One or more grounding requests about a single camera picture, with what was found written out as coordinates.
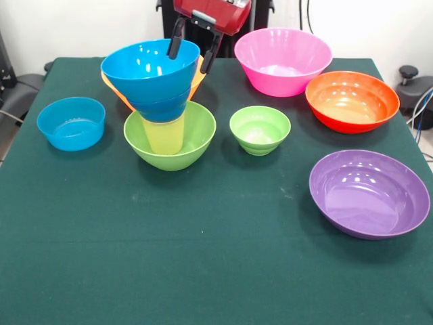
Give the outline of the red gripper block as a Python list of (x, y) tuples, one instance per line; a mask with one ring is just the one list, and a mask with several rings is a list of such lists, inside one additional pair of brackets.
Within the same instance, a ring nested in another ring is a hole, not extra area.
[(205, 30), (217, 31), (210, 46), (205, 53), (200, 72), (208, 74), (212, 68), (214, 59), (218, 54), (223, 34), (233, 36), (238, 33), (246, 21), (251, 1), (226, 1), (226, 0), (174, 0), (174, 9), (182, 16), (175, 22), (167, 56), (171, 60), (177, 58), (182, 41), (182, 32), (187, 17), (192, 24)]

